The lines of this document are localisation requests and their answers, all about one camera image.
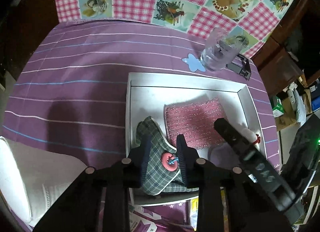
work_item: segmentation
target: blue stripe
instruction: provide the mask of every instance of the blue stripe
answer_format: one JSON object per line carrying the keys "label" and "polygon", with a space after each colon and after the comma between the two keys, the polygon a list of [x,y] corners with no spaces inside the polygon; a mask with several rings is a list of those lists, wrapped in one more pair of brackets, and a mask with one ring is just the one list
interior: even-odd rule
{"label": "blue stripe", "polygon": [[177,48],[183,48],[183,49],[188,49],[194,51],[194,49],[183,47],[183,46],[176,46],[176,45],[170,45],[170,44],[160,44],[160,43],[150,43],[150,42],[139,42],[139,41],[107,41],[107,42],[94,42],[94,43],[81,43],[81,44],[75,44],[75,45],[67,45],[67,46],[59,46],[59,47],[54,47],[50,49],[44,49],[41,51],[35,51],[34,53],[39,53],[47,50],[52,50],[52,49],[58,49],[58,48],[66,48],[66,47],[77,47],[77,46],[83,46],[83,45],[92,45],[92,44],[107,44],[107,43],[115,43],[115,42],[128,42],[128,43],[141,43],[141,44],[153,44],[153,45],[158,45],[158,46],[169,46],[169,47],[177,47]]}
{"label": "blue stripe", "polygon": [[15,84],[15,85],[16,86],[20,86],[20,85],[62,85],[62,84],[76,83],[76,82],[107,83],[107,84],[127,84],[127,82],[115,82],[115,81],[73,80],[73,81],[66,81],[66,82],[49,82],[49,83],[26,82],[26,83],[19,83],[19,84]]}
{"label": "blue stripe", "polygon": [[275,142],[275,141],[278,141],[278,139],[275,139],[275,140],[271,140],[271,141],[265,142],[265,144],[268,144],[268,143],[271,143],[271,142]]}
{"label": "blue stripe", "polygon": [[253,100],[255,100],[255,101],[259,101],[259,102],[262,102],[262,103],[266,103],[266,104],[269,104],[270,105],[270,102],[268,101],[263,101],[263,100],[258,100],[258,99],[253,99]]}
{"label": "blue stripe", "polygon": [[46,141],[46,140],[42,140],[42,139],[38,139],[38,138],[34,138],[34,137],[32,137],[32,136],[28,136],[28,135],[22,134],[22,133],[20,133],[20,132],[17,132],[17,131],[15,131],[15,130],[12,130],[12,129],[6,127],[5,125],[3,125],[3,127],[6,128],[6,129],[8,129],[8,130],[11,131],[11,132],[16,133],[16,134],[19,134],[19,135],[22,135],[22,136],[24,136],[24,137],[27,137],[27,138],[30,138],[30,139],[33,139],[33,140],[36,140],[36,141],[39,141],[39,142],[43,142],[43,143],[46,143],[46,144],[63,145],[63,146],[70,147],[70,148],[76,148],[76,149],[81,149],[81,150],[85,150],[85,151],[97,152],[97,153],[125,155],[125,153],[120,153],[120,152],[102,151],[102,150],[98,150],[98,149],[85,148],[85,147],[67,145],[67,144],[56,143],[56,142],[49,142],[49,141]]}

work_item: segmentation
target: brown wooden furniture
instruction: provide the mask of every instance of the brown wooden furniture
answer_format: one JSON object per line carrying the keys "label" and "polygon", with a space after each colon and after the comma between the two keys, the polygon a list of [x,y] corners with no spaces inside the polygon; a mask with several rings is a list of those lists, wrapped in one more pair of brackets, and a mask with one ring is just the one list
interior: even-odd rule
{"label": "brown wooden furniture", "polygon": [[[299,25],[308,9],[314,8],[312,0],[294,0],[270,38],[252,57],[269,96],[276,95],[295,81],[302,71],[294,64],[291,56],[284,49],[285,40]],[[319,70],[306,79],[308,85],[320,77]]]}

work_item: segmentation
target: white box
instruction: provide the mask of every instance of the white box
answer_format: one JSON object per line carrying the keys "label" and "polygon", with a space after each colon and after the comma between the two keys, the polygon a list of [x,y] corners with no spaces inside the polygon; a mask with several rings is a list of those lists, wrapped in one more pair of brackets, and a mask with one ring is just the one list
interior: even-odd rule
{"label": "white box", "polygon": [[[178,74],[129,73],[126,98],[126,155],[135,144],[135,131],[140,121],[151,115],[166,134],[164,107],[170,104],[187,105],[218,98],[228,121],[236,128],[260,130],[260,152],[265,144],[260,120],[246,84],[227,80]],[[208,159],[208,148],[198,150]],[[132,204],[150,206],[173,204],[197,197],[197,192],[150,196],[141,190],[130,189]]]}

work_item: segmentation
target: purple striped fabric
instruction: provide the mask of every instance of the purple striped fabric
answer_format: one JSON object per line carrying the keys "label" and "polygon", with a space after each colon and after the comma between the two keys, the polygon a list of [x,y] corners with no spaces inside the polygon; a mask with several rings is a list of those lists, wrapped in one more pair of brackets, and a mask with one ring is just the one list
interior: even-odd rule
{"label": "purple striped fabric", "polygon": [[275,120],[251,62],[252,77],[228,69],[191,72],[181,58],[199,56],[204,40],[172,29],[121,21],[67,22],[55,27],[30,58],[9,99],[3,135],[104,168],[125,156],[129,72],[218,77],[249,87],[266,142],[279,163]]}

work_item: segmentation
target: silver screw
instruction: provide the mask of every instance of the silver screw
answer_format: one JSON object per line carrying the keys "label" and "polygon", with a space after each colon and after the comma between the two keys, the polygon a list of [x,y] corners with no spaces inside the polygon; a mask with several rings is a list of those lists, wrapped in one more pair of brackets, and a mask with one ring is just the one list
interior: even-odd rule
{"label": "silver screw", "polygon": [[198,163],[198,164],[205,164],[205,159],[204,158],[198,158],[198,159],[196,159],[196,163]]}
{"label": "silver screw", "polygon": [[233,172],[236,174],[240,174],[242,172],[242,169],[240,167],[233,167]]}
{"label": "silver screw", "polygon": [[130,158],[123,158],[123,159],[121,160],[121,163],[123,163],[123,164],[129,164],[129,163],[131,163],[131,159],[130,159]]}
{"label": "silver screw", "polygon": [[93,167],[88,167],[88,168],[86,168],[86,169],[85,169],[85,173],[86,173],[86,174],[92,174],[92,173],[94,173],[94,168],[93,168]]}

